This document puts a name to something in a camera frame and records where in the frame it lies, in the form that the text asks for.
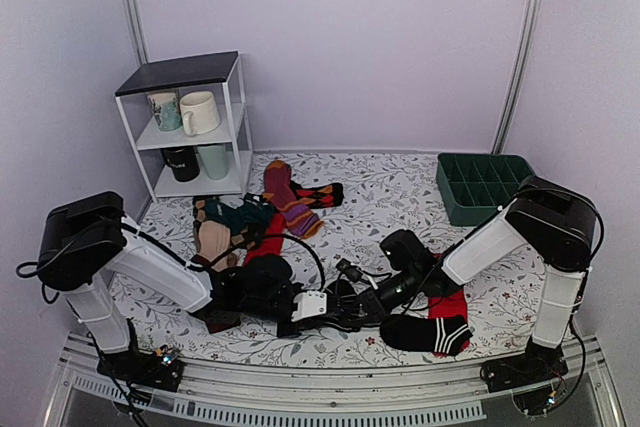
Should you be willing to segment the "black white striped sock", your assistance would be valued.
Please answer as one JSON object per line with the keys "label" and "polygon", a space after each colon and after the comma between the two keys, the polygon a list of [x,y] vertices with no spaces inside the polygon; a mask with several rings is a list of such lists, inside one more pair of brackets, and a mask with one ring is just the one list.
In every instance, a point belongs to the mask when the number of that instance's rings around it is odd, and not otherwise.
{"label": "black white striped sock", "polygon": [[327,294],[327,314],[320,318],[321,326],[349,333],[380,325],[372,314],[365,312],[359,295],[348,281],[336,279],[324,292]]}

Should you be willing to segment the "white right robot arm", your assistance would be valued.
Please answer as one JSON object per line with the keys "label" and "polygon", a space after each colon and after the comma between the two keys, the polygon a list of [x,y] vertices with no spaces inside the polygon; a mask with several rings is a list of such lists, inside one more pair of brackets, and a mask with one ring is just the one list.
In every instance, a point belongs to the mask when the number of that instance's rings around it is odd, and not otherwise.
{"label": "white right robot arm", "polygon": [[521,248],[529,248],[546,269],[539,310],[517,362],[517,374],[537,383],[556,364],[591,262],[604,240],[604,222],[586,197],[537,176],[525,179],[509,201],[441,254],[432,253],[409,230],[381,244],[397,275],[362,291],[356,305],[367,325],[377,325],[392,348],[447,356],[461,352],[471,338],[467,320],[419,318],[395,313],[418,294],[445,298],[485,269]]}

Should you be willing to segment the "beige maroon striped sock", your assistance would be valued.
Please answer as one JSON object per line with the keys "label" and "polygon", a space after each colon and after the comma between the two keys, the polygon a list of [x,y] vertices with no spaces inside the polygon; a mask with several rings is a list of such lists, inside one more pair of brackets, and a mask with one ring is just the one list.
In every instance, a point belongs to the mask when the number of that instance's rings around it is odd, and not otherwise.
{"label": "beige maroon striped sock", "polygon": [[[219,279],[219,273],[234,266],[236,259],[233,254],[222,258],[212,264],[219,255],[225,252],[231,244],[231,232],[225,225],[214,221],[204,221],[195,229],[195,242],[197,253],[191,261],[198,266],[206,268],[206,273],[212,279],[212,285]],[[206,307],[193,313],[193,316],[201,319],[210,334],[222,332],[239,326],[241,317],[238,312],[232,312],[224,302],[222,294],[213,294],[215,307]]]}

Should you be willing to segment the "pale green mug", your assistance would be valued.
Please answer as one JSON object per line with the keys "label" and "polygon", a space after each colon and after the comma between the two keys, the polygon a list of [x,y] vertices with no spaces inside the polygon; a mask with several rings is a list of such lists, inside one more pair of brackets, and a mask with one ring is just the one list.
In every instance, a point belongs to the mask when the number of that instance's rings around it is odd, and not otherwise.
{"label": "pale green mug", "polygon": [[197,147],[207,177],[211,180],[222,180],[228,175],[228,159],[224,144],[210,144]]}

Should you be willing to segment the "maroon purple striped sock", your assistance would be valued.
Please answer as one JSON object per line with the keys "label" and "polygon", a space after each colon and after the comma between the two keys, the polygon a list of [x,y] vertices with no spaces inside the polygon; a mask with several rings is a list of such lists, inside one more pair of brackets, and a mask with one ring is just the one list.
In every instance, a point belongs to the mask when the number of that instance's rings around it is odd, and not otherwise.
{"label": "maroon purple striped sock", "polygon": [[264,193],[284,217],[288,231],[301,239],[309,239],[323,226],[323,221],[300,199],[290,187],[291,168],[280,159],[270,162],[264,171]]}

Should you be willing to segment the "white shelf black top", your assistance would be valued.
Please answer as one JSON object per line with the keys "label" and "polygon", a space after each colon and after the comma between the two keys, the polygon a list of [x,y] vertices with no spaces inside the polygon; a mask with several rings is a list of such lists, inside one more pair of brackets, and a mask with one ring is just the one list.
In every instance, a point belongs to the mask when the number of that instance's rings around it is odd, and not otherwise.
{"label": "white shelf black top", "polygon": [[[123,105],[136,95],[151,108],[138,134]],[[146,63],[116,90],[115,101],[153,201],[247,192],[253,145],[238,52]]]}

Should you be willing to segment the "black orange argyle sock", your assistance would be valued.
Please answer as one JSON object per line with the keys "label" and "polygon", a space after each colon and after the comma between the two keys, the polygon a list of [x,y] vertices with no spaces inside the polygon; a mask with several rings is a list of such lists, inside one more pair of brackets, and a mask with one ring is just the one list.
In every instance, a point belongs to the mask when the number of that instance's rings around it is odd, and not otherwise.
{"label": "black orange argyle sock", "polygon": [[324,186],[302,187],[291,181],[289,184],[297,200],[310,209],[338,207],[344,201],[344,188],[341,183],[331,183]]}

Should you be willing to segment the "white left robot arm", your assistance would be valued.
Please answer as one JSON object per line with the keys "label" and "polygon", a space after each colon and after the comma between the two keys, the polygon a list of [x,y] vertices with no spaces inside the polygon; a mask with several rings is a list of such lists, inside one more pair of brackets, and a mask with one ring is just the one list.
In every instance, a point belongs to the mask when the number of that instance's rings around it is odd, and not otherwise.
{"label": "white left robot arm", "polygon": [[184,260],[125,214],[119,194],[105,191],[48,213],[35,275],[68,302],[99,349],[110,354],[111,366],[126,380],[138,381],[149,362],[135,348],[135,330],[109,294],[105,270],[146,285],[211,332],[235,326],[241,315],[297,324],[327,313],[327,294],[293,284],[291,268],[279,256],[215,270],[230,252]]}

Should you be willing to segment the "black sock white stripes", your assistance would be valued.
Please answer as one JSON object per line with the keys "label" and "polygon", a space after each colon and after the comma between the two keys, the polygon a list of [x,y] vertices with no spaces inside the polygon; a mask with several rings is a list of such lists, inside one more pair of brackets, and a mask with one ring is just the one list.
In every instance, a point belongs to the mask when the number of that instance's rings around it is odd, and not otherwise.
{"label": "black sock white stripes", "polygon": [[382,340],[390,347],[409,352],[456,356],[472,332],[463,316],[418,318],[391,315],[379,327]]}

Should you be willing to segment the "aluminium front rail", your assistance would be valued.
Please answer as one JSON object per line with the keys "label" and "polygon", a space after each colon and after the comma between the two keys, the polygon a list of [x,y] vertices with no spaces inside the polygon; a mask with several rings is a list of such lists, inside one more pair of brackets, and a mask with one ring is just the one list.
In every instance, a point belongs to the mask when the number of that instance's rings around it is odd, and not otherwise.
{"label": "aluminium front rail", "polygon": [[517,396],[553,388],[542,382],[491,392],[479,359],[426,365],[301,369],[188,360],[177,392],[148,390],[148,425],[212,426],[624,426],[597,339],[567,341],[570,395],[532,417]]}

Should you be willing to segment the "right metal corner post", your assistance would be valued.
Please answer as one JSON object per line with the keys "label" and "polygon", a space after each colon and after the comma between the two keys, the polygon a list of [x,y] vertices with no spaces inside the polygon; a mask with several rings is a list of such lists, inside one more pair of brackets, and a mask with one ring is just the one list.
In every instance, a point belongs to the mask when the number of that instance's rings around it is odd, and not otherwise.
{"label": "right metal corner post", "polygon": [[525,0],[524,15],[516,49],[516,57],[508,83],[504,105],[499,117],[497,130],[491,146],[492,154],[502,154],[507,143],[526,74],[527,63],[534,40],[541,3],[542,0]]}

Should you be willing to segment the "green divided organizer tray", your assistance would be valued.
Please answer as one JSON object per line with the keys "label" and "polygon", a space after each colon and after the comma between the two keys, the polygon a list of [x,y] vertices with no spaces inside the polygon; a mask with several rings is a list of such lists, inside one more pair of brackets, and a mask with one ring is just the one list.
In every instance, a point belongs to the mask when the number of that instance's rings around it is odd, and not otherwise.
{"label": "green divided organizer tray", "polygon": [[475,227],[505,205],[535,174],[517,155],[440,153],[436,181],[449,222]]}

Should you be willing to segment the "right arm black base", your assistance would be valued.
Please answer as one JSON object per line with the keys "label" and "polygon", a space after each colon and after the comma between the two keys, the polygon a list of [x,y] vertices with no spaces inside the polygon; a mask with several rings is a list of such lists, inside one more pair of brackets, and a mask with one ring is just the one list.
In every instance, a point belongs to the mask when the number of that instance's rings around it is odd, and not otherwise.
{"label": "right arm black base", "polygon": [[484,362],[480,378],[490,393],[529,387],[512,400],[521,413],[539,416],[547,414],[567,392],[567,373],[560,346],[547,348],[529,341],[522,354]]}

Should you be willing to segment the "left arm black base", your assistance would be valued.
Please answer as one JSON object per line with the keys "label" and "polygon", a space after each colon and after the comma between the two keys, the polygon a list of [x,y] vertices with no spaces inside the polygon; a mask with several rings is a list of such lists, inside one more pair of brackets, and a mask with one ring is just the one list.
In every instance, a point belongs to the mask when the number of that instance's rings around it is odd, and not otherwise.
{"label": "left arm black base", "polygon": [[185,367],[184,362],[179,359],[180,350],[162,345],[152,353],[142,352],[130,320],[127,320],[127,326],[130,335],[127,350],[114,354],[100,353],[97,372],[128,385],[177,392]]}

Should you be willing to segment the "black mug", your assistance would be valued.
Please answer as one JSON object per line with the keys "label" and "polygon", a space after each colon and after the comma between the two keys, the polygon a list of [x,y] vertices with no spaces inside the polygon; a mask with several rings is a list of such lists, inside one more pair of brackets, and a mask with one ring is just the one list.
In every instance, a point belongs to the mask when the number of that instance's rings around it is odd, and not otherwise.
{"label": "black mug", "polygon": [[161,150],[161,154],[176,181],[186,183],[199,176],[200,167],[193,147],[164,148]]}

